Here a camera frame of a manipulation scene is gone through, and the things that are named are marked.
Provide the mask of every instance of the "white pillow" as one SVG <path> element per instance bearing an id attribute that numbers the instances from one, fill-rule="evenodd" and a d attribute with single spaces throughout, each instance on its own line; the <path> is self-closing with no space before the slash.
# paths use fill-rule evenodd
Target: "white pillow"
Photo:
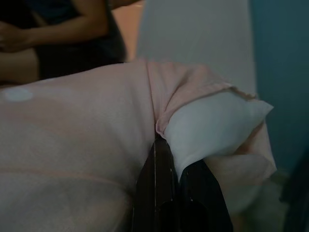
<path id="1" fill-rule="evenodd" d="M 247 101 L 232 91 L 183 106 L 165 129 L 178 177 L 198 160 L 234 153 L 272 108 L 264 101 Z"/>

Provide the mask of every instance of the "pink blanket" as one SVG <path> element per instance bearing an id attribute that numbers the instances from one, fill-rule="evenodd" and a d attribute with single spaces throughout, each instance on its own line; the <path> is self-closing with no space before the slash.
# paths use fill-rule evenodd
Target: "pink blanket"
<path id="1" fill-rule="evenodd" d="M 133 192 L 155 130 L 164 135 L 181 106 L 227 88 L 205 66 L 138 60 L 1 90 L 0 175 L 78 178 Z M 207 162 L 223 191 L 259 184 L 276 169 L 265 125 L 235 155 Z"/>

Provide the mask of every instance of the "person's arm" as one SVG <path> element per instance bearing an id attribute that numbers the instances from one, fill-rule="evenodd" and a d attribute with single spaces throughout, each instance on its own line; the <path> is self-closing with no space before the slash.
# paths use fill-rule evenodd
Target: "person's arm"
<path id="1" fill-rule="evenodd" d="M 104 0 L 71 0 L 79 17 L 61 24 L 24 31 L 29 47 L 42 44 L 72 44 L 107 34 Z"/>

